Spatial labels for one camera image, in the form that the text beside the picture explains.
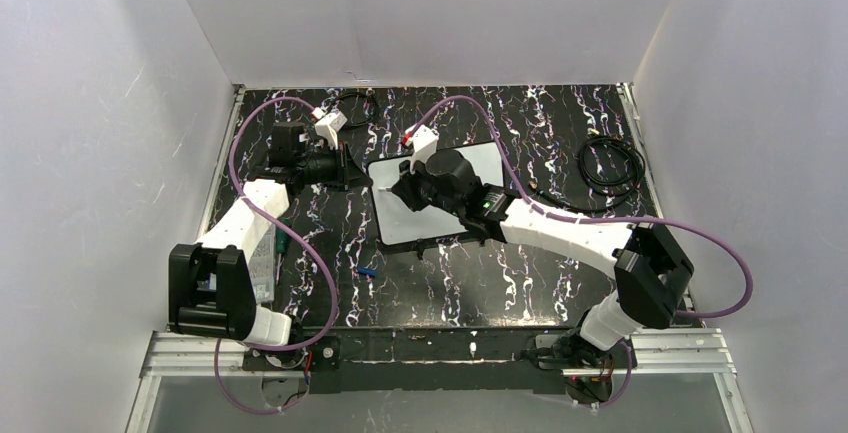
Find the blue object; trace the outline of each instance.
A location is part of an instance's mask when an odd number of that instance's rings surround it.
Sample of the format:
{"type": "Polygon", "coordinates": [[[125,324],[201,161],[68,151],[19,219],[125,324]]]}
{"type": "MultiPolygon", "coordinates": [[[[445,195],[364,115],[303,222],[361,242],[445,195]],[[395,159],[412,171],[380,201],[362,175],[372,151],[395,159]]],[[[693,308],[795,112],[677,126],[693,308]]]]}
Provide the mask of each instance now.
{"type": "Polygon", "coordinates": [[[356,272],[360,275],[370,276],[371,278],[377,276],[376,271],[372,270],[371,268],[365,268],[364,266],[357,266],[356,272]]]}

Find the white wall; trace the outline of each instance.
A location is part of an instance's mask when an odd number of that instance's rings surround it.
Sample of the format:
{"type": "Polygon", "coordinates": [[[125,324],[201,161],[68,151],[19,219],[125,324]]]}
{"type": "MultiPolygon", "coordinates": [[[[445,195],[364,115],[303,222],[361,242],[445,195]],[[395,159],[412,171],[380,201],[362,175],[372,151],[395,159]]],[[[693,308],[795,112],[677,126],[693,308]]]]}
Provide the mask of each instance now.
{"type": "Polygon", "coordinates": [[[123,431],[232,89],[185,0],[0,0],[0,431],[123,431]]]}
{"type": "Polygon", "coordinates": [[[261,86],[632,80],[670,0],[188,0],[261,86]]]}
{"type": "MultiPolygon", "coordinates": [[[[848,423],[846,38],[846,0],[674,0],[635,80],[664,212],[754,270],[749,306],[714,324],[758,431],[848,423]]],[[[700,308],[736,301],[738,270],[688,244],[700,308]]]]}

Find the black marble table surface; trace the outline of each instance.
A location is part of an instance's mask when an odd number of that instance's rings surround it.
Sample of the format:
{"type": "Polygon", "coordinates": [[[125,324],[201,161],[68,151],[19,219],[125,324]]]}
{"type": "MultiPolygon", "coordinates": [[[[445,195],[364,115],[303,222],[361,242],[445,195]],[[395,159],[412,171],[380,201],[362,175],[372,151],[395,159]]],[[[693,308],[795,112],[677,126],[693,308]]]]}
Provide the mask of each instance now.
{"type": "MultiPolygon", "coordinates": [[[[248,91],[237,126],[272,97],[297,96],[326,107],[340,91],[348,90],[248,91]]],[[[380,104],[377,121],[340,135],[363,167],[373,160],[405,154],[399,143],[404,130],[439,100],[464,94],[481,102],[494,117],[522,181],[536,180],[572,203],[597,207],[606,199],[593,195],[580,179],[574,159],[577,149],[593,131],[631,138],[614,85],[376,88],[374,93],[380,104]]],[[[346,100],[341,110],[359,121],[364,117],[362,102],[346,100]]],[[[249,168],[262,161],[273,123],[308,121],[307,113],[303,106],[282,103],[258,116],[236,156],[242,181],[249,168]]],[[[442,109],[433,125],[440,134],[440,147],[491,140],[483,120],[465,102],[442,109]]],[[[619,176],[626,168],[608,152],[596,151],[595,156],[602,173],[619,176]]],[[[234,198],[225,168],[212,224],[234,198]]],[[[606,215],[654,213],[643,182],[637,194],[606,215]]],[[[427,250],[423,261],[413,252],[384,251],[377,241],[367,189],[328,193],[324,188],[307,188],[286,216],[295,231],[320,252],[336,278],[337,326],[573,326],[614,288],[612,280],[587,265],[491,240],[482,246],[445,240],[427,250]],[[357,266],[374,269],[376,277],[357,274],[357,266]]],[[[323,325],[329,313],[329,292],[309,256],[292,242],[277,267],[280,281],[274,309],[302,318],[306,326],[323,325]]]]}

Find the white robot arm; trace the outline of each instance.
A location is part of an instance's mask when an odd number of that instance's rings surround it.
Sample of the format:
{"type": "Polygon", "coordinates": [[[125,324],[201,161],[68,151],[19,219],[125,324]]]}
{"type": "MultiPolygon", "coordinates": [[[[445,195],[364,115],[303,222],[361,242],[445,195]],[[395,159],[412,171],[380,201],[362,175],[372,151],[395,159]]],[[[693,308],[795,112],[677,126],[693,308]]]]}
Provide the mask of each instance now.
{"type": "MultiPolygon", "coordinates": [[[[616,291],[591,308],[566,345],[596,355],[643,327],[667,328],[694,268],[665,226],[580,224],[551,219],[519,198],[517,192],[482,184],[456,150],[437,150],[438,140],[421,127],[410,143],[421,154],[400,165],[391,188],[407,207],[435,206],[456,216],[480,239],[536,246],[573,258],[616,280],[616,291]],[[591,345],[579,345],[579,337],[591,345]]],[[[555,210],[579,219],[583,215],[555,210]]]]}
{"type": "MultiPolygon", "coordinates": [[[[370,185],[336,136],[344,115],[319,109],[313,115],[321,144],[310,145],[302,123],[277,123],[266,164],[251,172],[254,179],[244,185],[245,197],[275,218],[289,208],[290,195],[307,185],[341,191],[370,185]]],[[[267,346],[289,342],[291,317],[256,304],[247,268],[270,226],[238,198],[194,244],[174,247],[168,261],[171,331],[267,346]],[[203,286],[213,274],[214,290],[203,286]]]]}

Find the purple cable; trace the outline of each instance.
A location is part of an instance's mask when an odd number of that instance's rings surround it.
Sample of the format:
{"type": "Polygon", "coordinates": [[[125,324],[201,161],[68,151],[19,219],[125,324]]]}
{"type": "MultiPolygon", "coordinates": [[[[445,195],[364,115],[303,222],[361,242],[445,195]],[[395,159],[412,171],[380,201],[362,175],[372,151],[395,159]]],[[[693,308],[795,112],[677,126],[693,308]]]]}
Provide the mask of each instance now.
{"type": "MultiPolygon", "coordinates": [[[[412,127],[412,130],[410,130],[410,132],[406,134],[405,138],[411,137],[413,134],[415,134],[416,131],[418,131],[418,128],[420,128],[423,124],[430,121],[433,118],[433,116],[435,116],[435,114],[438,112],[439,108],[441,108],[444,104],[450,103],[450,102],[453,102],[453,101],[456,101],[456,100],[463,100],[463,101],[467,101],[467,102],[471,103],[472,105],[474,105],[477,108],[477,110],[480,111],[480,114],[483,115],[483,118],[486,120],[486,126],[489,127],[489,132],[492,134],[492,139],[495,141],[495,146],[498,147],[498,152],[501,154],[501,159],[503,160],[503,164],[506,167],[506,171],[509,174],[509,177],[512,179],[513,184],[515,184],[515,187],[518,189],[518,193],[521,195],[521,198],[523,198],[524,201],[528,205],[530,205],[530,207],[534,211],[541,213],[542,215],[544,215],[547,218],[551,218],[551,219],[558,220],[558,221],[564,221],[564,222],[567,222],[567,223],[577,223],[577,220],[578,220],[577,218],[574,218],[574,217],[571,217],[571,216],[566,216],[566,215],[560,215],[560,214],[553,213],[553,212],[546,212],[545,209],[542,208],[541,205],[539,205],[539,203],[533,201],[533,199],[530,198],[530,196],[524,190],[524,186],[521,184],[521,181],[519,181],[518,176],[515,174],[513,166],[509,162],[509,157],[507,156],[506,150],[504,149],[504,146],[501,143],[500,135],[498,135],[498,131],[495,129],[494,121],[492,121],[492,119],[489,117],[489,114],[486,111],[486,109],[483,108],[483,106],[480,105],[480,103],[478,103],[477,100],[475,100],[474,98],[471,98],[471,97],[468,97],[468,96],[465,96],[465,95],[456,95],[456,96],[449,96],[449,97],[443,99],[442,101],[436,103],[435,105],[433,105],[432,108],[430,108],[427,111],[427,113],[424,114],[424,116],[421,117],[420,120],[418,120],[417,123],[415,123],[415,125],[412,127]]],[[[738,263],[739,267],[742,269],[742,274],[745,276],[745,292],[742,294],[742,298],[738,302],[736,302],[736,304],[734,304],[733,306],[731,306],[729,308],[725,308],[723,310],[711,311],[711,312],[707,312],[707,313],[697,313],[697,312],[694,312],[694,311],[678,310],[677,311],[678,316],[687,317],[687,318],[720,318],[722,316],[727,316],[727,315],[730,315],[732,313],[736,313],[737,311],[741,310],[746,304],[748,304],[748,301],[751,300],[751,295],[754,292],[754,277],[751,275],[751,269],[748,268],[748,264],[742,258],[742,255],[740,255],[739,252],[736,251],[736,249],[734,249],[732,246],[730,246],[727,242],[725,242],[721,238],[718,238],[718,237],[712,235],[711,233],[708,233],[708,232],[706,232],[706,231],[704,231],[704,230],[702,230],[702,229],[700,229],[696,226],[692,226],[692,225],[682,223],[682,222],[679,222],[679,221],[675,221],[675,220],[668,220],[668,219],[665,219],[665,218],[656,218],[656,217],[653,217],[653,216],[622,216],[622,217],[613,217],[613,218],[579,218],[579,222],[582,223],[582,224],[586,224],[586,225],[601,224],[601,223],[653,223],[653,224],[656,224],[656,225],[672,226],[674,228],[680,228],[681,230],[686,230],[686,231],[689,231],[691,233],[695,233],[696,235],[698,235],[702,238],[706,238],[707,240],[710,240],[711,242],[720,246],[731,257],[733,257],[733,259],[736,260],[736,263],[738,263]]]]}
{"type": "Polygon", "coordinates": [[[289,408],[300,403],[303,400],[303,398],[305,398],[306,395],[309,394],[309,383],[307,383],[306,384],[307,385],[306,393],[300,395],[299,397],[297,397],[293,402],[289,403],[288,405],[278,406],[277,408],[274,408],[274,409],[271,409],[271,410],[260,410],[260,409],[257,409],[257,408],[251,408],[251,407],[239,402],[237,399],[233,398],[233,396],[230,394],[230,392],[227,391],[227,387],[224,386],[224,381],[221,379],[221,372],[220,372],[220,369],[218,368],[218,357],[220,356],[220,353],[221,353],[221,340],[218,339],[218,341],[215,343],[215,356],[214,356],[214,360],[213,360],[214,365],[215,365],[215,367],[213,368],[213,370],[215,371],[215,381],[218,382],[218,387],[221,388],[221,393],[223,393],[224,398],[226,398],[227,401],[229,401],[231,405],[235,406],[236,408],[238,408],[241,411],[244,411],[245,413],[251,413],[253,415],[282,414],[284,411],[286,411],[289,408]]]}
{"type": "Polygon", "coordinates": [[[298,350],[300,348],[305,348],[305,347],[315,343],[316,341],[320,340],[321,338],[323,338],[324,335],[326,335],[327,332],[330,331],[330,328],[332,328],[333,324],[336,322],[336,317],[339,314],[339,295],[336,292],[336,282],[333,279],[333,275],[330,273],[330,269],[327,268],[327,264],[324,263],[323,259],[321,259],[321,255],[319,255],[318,252],[315,251],[315,248],[313,248],[312,245],[307,243],[306,240],[304,240],[302,236],[295,233],[294,230],[292,230],[288,226],[284,225],[278,219],[274,218],[273,216],[268,214],[265,210],[263,210],[262,208],[259,208],[252,201],[250,201],[250,199],[247,196],[245,196],[244,186],[241,184],[241,181],[239,180],[238,174],[236,173],[236,165],[235,165],[236,149],[238,148],[239,142],[241,142],[242,136],[244,136],[244,131],[247,129],[247,125],[249,125],[250,122],[253,121],[253,119],[256,118],[256,116],[259,115],[259,113],[266,106],[272,105],[274,103],[278,103],[278,102],[281,102],[281,101],[291,101],[291,102],[295,102],[295,103],[300,103],[300,104],[308,107],[310,110],[315,109],[315,107],[313,107],[312,105],[310,105],[306,101],[301,100],[300,98],[294,98],[294,97],[291,97],[291,96],[278,96],[277,98],[273,98],[273,99],[268,100],[265,103],[262,103],[261,105],[257,106],[256,109],[253,110],[253,112],[250,113],[247,116],[247,118],[244,119],[244,122],[242,122],[241,128],[239,128],[238,133],[236,133],[236,137],[233,139],[233,145],[230,147],[230,156],[229,156],[229,159],[227,161],[227,166],[229,167],[229,172],[230,172],[230,179],[233,181],[233,186],[235,186],[236,192],[238,193],[239,198],[241,198],[244,201],[244,203],[248,206],[248,208],[253,210],[257,215],[261,216],[262,218],[265,218],[266,220],[270,221],[272,225],[283,230],[287,235],[289,235],[292,239],[294,239],[294,241],[296,241],[298,244],[300,244],[300,246],[303,247],[304,251],[309,253],[309,256],[312,257],[312,259],[315,261],[315,264],[318,265],[318,268],[321,269],[321,273],[324,274],[324,278],[327,279],[327,286],[330,287],[330,303],[331,304],[330,304],[330,316],[327,318],[327,323],[324,324],[324,327],[321,328],[321,331],[319,331],[318,334],[316,334],[315,336],[313,336],[312,338],[310,338],[308,340],[301,341],[300,343],[295,343],[293,345],[283,345],[283,346],[267,346],[267,345],[247,344],[247,346],[249,346],[251,348],[256,348],[256,349],[265,350],[265,351],[291,351],[291,350],[298,350]]]}

